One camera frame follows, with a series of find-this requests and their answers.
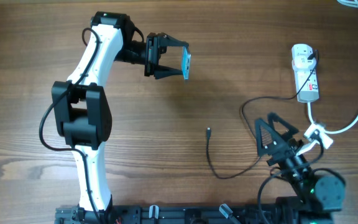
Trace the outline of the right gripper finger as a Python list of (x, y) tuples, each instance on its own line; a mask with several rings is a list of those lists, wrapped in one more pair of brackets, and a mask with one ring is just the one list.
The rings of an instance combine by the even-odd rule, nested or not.
[(262, 119), (255, 121), (255, 136), (257, 141), (257, 154), (259, 157), (266, 154), (272, 156), (287, 148), (286, 142), (281, 138), (281, 135)]
[(293, 137), (295, 134), (299, 132), (299, 130), (292, 126), (290, 123), (279, 117), (276, 113), (269, 113), (268, 116), (268, 124), (275, 131), (275, 123), (279, 123), (286, 128), (286, 132), (281, 134), (281, 137)]

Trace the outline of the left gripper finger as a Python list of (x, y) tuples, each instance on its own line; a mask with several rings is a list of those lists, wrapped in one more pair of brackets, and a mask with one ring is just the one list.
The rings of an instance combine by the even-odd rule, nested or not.
[(158, 34), (158, 48), (161, 54), (167, 52), (167, 47), (189, 47), (189, 43), (185, 41), (178, 40), (168, 34), (159, 33)]
[(154, 77), (156, 80), (174, 76), (174, 75), (182, 75), (182, 74), (183, 74), (183, 72), (179, 69), (166, 67), (163, 65), (157, 65), (154, 68)]

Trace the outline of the turquoise-screen smartphone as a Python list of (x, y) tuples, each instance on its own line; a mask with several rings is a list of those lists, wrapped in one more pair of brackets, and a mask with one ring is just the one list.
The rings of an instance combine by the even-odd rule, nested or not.
[(182, 48), (182, 58), (181, 58), (181, 71), (182, 71), (184, 80), (189, 79), (190, 63), (191, 63), (190, 50), (188, 47), (183, 47)]

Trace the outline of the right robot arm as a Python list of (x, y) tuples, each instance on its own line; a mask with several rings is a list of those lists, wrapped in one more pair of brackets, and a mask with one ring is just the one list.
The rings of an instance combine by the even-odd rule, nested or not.
[[(255, 120), (257, 153), (269, 156), (272, 168), (257, 194), (258, 221), (261, 223), (332, 223), (334, 212), (342, 209), (346, 181), (328, 168), (313, 169), (333, 143), (324, 126), (312, 123), (305, 131), (308, 140), (296, 140), (298, 129), (275, 113), (268, 120)], [(289, 183), (295, 192), (291, 197), (279, 197), (273, 204), (260, 199), (265, 186), (273, 179)]]

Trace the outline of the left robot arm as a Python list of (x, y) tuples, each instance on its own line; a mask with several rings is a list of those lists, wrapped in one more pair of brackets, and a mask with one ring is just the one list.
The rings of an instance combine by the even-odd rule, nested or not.
[(52, 87), (58, 134), (75, 157), (81, 196), (70, 215), (58, 212), (57, 223), (120, 223), (106, 180), (104, 147), (112, 130), (112, 115), (104, 87), (114, 62), (144, 66), (144, 75), (162, 79), (183, 75), (187, 80), (191, 54), (188, 42), (166, 33), (133, 39), (140, 30), (127, 14), (98, 11), (76, 70)]

